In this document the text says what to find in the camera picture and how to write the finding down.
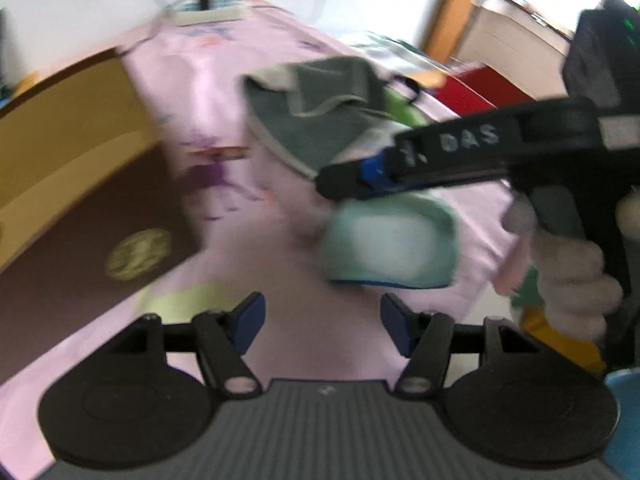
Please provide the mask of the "white gloved hand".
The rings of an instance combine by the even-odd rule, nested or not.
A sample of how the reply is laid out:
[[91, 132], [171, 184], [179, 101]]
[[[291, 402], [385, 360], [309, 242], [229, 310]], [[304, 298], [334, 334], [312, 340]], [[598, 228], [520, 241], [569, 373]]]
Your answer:
[[566, 336], [601, 341], [605, 317], [617, 310], [624, 296], [620, 283], [604, 273], [601, 248], [589, 240], [556, 236], [543, 229], [524, 195], [514, 197], [501, 224], [518, 241], [494, 279], [496, 293], [512, 295], [528, 267], [534, 266], [549, 324]]

